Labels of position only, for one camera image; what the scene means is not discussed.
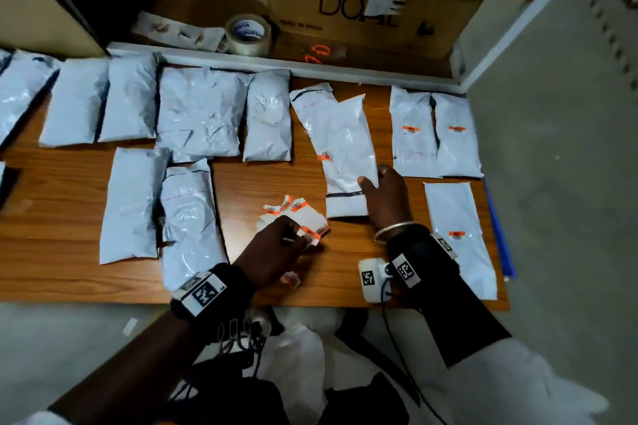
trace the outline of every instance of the bracelet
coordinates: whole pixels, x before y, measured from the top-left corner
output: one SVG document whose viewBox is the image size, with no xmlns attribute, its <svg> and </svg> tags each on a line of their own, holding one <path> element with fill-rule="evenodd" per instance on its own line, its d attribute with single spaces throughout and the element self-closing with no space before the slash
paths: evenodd
<svg viewBox="0 0 638 425">
<path fill-rule="evenodd" d="M 393 225 L 388 225 L 386 228 L 382 228 L 381 230 L 379 230 L 374 235 L 374 242 L 376 242 L 377 244 L 386 244 L 386 242 L 384 242 L 384 241 L 379 242 L 379 237 L 380 236 L 385 234 L 388 230 L 394 230 L 395 228 L 406 227 L 407 225 L 421 225 L 422 227 L 425 227 L 425 225 L 423 225 L 422 223 L 419 223 L 419 222 L 417 222 L 415 220 L 410 220 L 410 221 L 407 221 L 407 222 L 401 222 L 401 223 L 395 223 Z"/>
</svg>

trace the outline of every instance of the wooden table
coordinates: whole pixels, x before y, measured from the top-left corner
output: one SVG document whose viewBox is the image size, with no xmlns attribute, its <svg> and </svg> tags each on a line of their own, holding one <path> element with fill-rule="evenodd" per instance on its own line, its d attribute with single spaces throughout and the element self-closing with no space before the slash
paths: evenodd
<svg viewBox="0 0 638 425">
<path fill-rule="evenodd" d="M 293 89 L 317 81 L 293 79 Z M 378 163 L 392 162 L 390 88 L 331 83 L 341 101 L 366 93 L 364 109 Z M 166 303 L 159 260 L 132 259 L 98 265 L 98 247 L 107 184 L 117 146 L 93 144 L 50 149 L 38 147 L 48 96 L 44 97 L 0 160 L 21 169 L 16 185 L 0 210 L 0 300 Z M 321 164 L 294 111 L 293 162 L 242 163 L 241 157 L 217 158 L 212 164 L 219 219 L 233 261 L 255 233 L 264 204 L 279 204 L 285 194 L 304 197 L 325 214 L 326 184 Z M 152 147 L 152 142 L 142 146 Z M 415 219 L 429 225 L 424 179 L 408 178 Z M 468 179 L 449 179 L 467 181 Z M 492 232 L 485 188 L 471 182 L 483 238 L 496 270 L 498 300 L 488 308 L 507 310 L 498 251 Z M 331 220 L 321 252 L 299 263 L 302 285 L 295 291 L 277 283 L 257 293 L 257 305 L 368 306 L 363 299 L 357 264 L 383 257 L 372 240 L 366 218 Z M 394 302 L 401 306 L 401 300 Z"/>
</svg>

